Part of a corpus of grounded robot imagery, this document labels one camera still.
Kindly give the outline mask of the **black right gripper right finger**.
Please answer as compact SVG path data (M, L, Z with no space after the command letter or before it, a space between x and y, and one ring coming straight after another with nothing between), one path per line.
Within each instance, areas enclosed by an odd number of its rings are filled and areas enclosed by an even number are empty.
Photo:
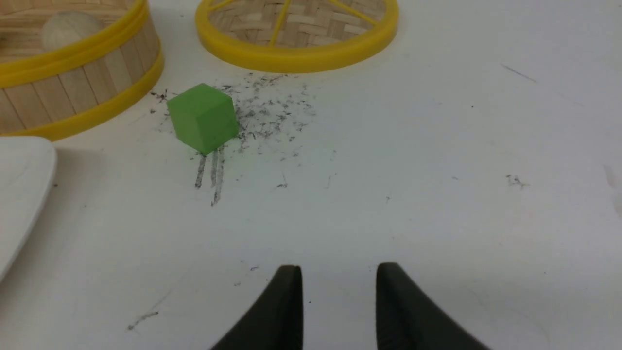
M379 350L487 350L437 306L396 262L376 271Z

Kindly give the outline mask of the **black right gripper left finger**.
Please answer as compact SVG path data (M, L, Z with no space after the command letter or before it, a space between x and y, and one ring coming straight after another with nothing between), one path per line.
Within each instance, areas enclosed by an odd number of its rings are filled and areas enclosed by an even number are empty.
M214 350L301 350L304 295L299 266L277 269L262 294Z

